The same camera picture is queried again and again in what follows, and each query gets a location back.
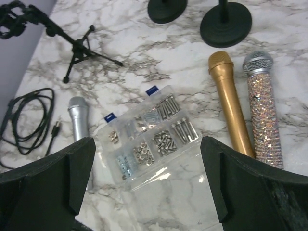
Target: gold microphone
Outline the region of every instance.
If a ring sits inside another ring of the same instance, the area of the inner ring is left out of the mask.
[[[233,62],[228,53],[218,51],[209,57],[208,67],[209,74],[216,83],[233,148],[254,158],[255,154],[234,84]]]

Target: black microphone stand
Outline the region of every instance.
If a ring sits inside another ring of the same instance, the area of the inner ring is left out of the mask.
[[[187,0],[150,0],[148,14],[155,23],[170,23],[180,17],[186,6]]]
[[[23,15],[15,14],[12,9],[21,8]],[[94,57],[102,57],[107,59],[118,66],[123,66],[120,61],[110,59],[104,55],[98,54],[91,50],[88,35],[95,30],[94,25],[91,25],[86,34],[81,38],[74,40],[67,33],[65,33],[56,23],[54,23],[44,12],[39,10],[33,5],[26,7],[20,1],[13,1],[9,4],[4,4],[0,6],[0,28],[5,27],[8,31],[1,32],[1,39],[9,39],[12,36],[19,36],[26,29],[27,22],[38,25],[43,24],[46,27],[46,34],[50,37],[59,35],[63,37],[66,41],[73,45],[72,52],[73,57],[68,67],[67,73],[63,78],[63,83],[69,82],[69,74],[72,70],[73,65],[78,64],[84,60]]]
[[[231,47],[250,32],[252,17],[249,10],[237,2],[219,0],[219,5],[204,16],[200,33],[205,43],[216,48]]]

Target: white marble table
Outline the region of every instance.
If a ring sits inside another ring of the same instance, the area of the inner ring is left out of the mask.
[[[235,65],[235,82],[247,126],[251,131],[247,78],[242,63],[248,53],[265,49],[275,61],[272,82],[285,169],[308,175],[308,4],[304,0],[240,2],[252,13],[252,31],[243,42],[224,50]],[[209,56],[219,49],[203,43],[199,35],[204,14],[216,4],[217,0],[189,0],[180,18],[156,25],[147,16],[146,0],[58,0],[52,20],[76,39],[94,24],[97,31],[90,35],[92,48],[122,61],[124,67],[101,59],[84,61],[74,67],[69,84],[63,84],[71,46],[61,37],[42,35],[17,95],[44,87],[55,90],[52,124],[60,120],[62,130],[52,152],[73,142],[67,112],[71,97],[83,96],[89,102],[90,133],[95,136],[105,125],[105,115],[110,112],[121,115],[142,101],[145,90],[153,85],[160,88],[172,85],[181,105],[191,113],[202,133],[230,145],[217,90],[207,72]],[[26,130],[37,124],[40,116],[35,107],[25,111]],[[97,144],[99,156],[103,149]],[[42,158],[47,145],[48,142],[29,156],[21,156],[16,149],[2,144],[0,155],[3,162],[17,167]],[[97,192],[86,193],[77,219],[95,231],[133,230],[118,189],[104,165],[99,171]],[[162,219],[148,230],[186,230],[171,224]]]

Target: black tripod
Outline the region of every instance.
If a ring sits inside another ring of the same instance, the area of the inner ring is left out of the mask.
[[[15,14],[12,9],[21,8],[23,15]],[[82,37],[82,39],[74,40],[67,33],[65,33],[56,23],[54,23],[44,12],[39,10],[33,5],[26,7],[20,1],[12,1],[9,4],[4,4],[0,6],[0,38],[9,39],[12,36],[19,36],[26,29],[27,22],[38,25],[42,23],[46,27],[46,34],[50,37],[59,35],[63,37],[66,41],[73,45],[72,52],[73,57],[67,73],[63,78],[63,83],[69,82],[69,74],[72,70],[73,65],[78,64],[84,60],[94,57],[102,57],[107,59],[118,66],[123,66],[123,64],[117,60],[110,59],[104,55],[98,54],[90,49],[90,43],[88,35],[95,30],[94,25],[91,25],[87,33]],[[1,28],[6,28],[6,32],[2,32]],[[83,45],[83,42],[87,41],[88,47]]]

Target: open plastic box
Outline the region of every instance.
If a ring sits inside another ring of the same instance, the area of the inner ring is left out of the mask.
[[[201,133],[175,99],[166,86],[102,128],[107,167],[137,231],[220,231]]]

